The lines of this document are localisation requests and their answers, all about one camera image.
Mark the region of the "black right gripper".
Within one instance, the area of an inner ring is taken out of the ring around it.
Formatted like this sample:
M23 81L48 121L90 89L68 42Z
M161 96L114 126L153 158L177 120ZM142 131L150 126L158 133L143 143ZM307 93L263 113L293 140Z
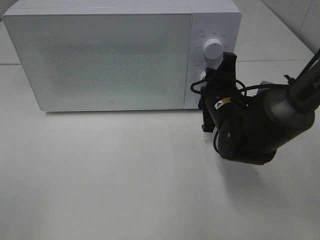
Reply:
M217 69L207 68L206 85L200 88L198 108L202 111L202 130L212 133L220 129L227 119L241 117L244 104L232 98L241 97L236 87L236 60L234 53L224 52L221 64Z

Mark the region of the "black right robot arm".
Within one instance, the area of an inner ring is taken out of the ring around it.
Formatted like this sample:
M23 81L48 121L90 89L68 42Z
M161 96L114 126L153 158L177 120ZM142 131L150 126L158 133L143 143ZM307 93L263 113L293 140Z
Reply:
M264 165L313 126L320 105L320 55L286 84L245 86L236 78L236 60L224 52L218 68L207 68L198 81L202 130L214 133L213 148L223 159Z

